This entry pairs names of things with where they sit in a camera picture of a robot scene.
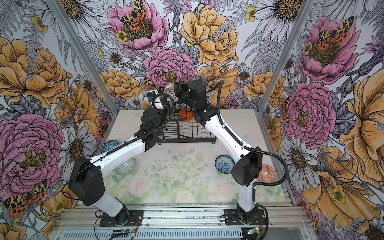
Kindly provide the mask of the orange plastic bowl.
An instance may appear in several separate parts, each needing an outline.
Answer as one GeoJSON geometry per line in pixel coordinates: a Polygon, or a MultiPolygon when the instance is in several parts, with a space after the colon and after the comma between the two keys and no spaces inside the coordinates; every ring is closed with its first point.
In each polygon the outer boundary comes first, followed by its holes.
{"type": "Polygon", "coordinates": [[[186,122],[190,122],[194,118],[192,110],[190,109],[181,109],[178,115],[180,120],[186,122]]]}

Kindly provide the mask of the white bowl dark radial pattern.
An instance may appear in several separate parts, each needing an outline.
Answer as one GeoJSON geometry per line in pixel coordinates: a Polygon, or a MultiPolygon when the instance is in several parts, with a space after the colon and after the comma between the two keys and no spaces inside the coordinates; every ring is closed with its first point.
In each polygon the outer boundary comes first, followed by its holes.
{"type": "Polygon", "coordinates": [[[174,83],[169,83],[165,87],[164,93],[170,95],[176,104],[178,103],[178,97],[176,96],[176,93],[175,93],[175,85],[174,85],[174,83]]]}

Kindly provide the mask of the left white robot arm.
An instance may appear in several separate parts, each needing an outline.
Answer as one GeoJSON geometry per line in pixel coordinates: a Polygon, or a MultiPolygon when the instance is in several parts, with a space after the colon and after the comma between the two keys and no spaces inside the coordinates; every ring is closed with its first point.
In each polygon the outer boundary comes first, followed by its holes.
{"type": "Polygon", "coordinates": [[[86,206],[93,206],[108,215],[115,225],[125,224],[129,219],[127,207],[106,190],[104,179],[129,159],[157,144],[174,112],[175,106],[168,102],[146,109],[139,131],[130,139],[98,156],[78,159],[68,181],[69,189],[86,206]]]}

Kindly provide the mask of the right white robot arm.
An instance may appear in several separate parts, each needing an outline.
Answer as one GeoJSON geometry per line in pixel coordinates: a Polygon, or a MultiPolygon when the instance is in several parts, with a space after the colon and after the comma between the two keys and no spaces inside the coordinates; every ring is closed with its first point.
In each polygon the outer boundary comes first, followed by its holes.
{"type": "Polygon", "coordinates": [[[242,223],[248,224],[258,210],[255,200],[255,183],[262,169],[263,156],[236,134],[224,121],[220,107],[208,102],[207,91],[200,81],[175,83],[178,103],[191,110],[194,120],[214,135],[231,154],[235,166],[231,175],[238,184],[238,216],[242,223]]]}

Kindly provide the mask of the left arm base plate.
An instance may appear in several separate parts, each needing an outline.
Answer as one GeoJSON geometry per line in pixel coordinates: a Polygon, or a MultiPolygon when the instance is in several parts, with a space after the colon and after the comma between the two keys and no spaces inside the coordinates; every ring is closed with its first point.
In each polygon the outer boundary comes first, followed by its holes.
{"type": "Polygon", "coordinates": [[[123,210],[115,217],[103,214],[100,227],[140,227],[143,217],[143,210],[123,210]]]}

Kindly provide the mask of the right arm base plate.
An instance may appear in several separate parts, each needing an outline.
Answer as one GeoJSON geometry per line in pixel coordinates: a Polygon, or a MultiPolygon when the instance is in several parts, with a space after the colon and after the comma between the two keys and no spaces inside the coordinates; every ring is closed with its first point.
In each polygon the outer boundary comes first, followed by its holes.
{"type": "Polygon", "coordinates": [[[220,218],[227,226],[242,225],[265,225],[267,223],[265,211],[255,207],[250,212],[240,209],[224,209],[224,214],[220,218]]]}

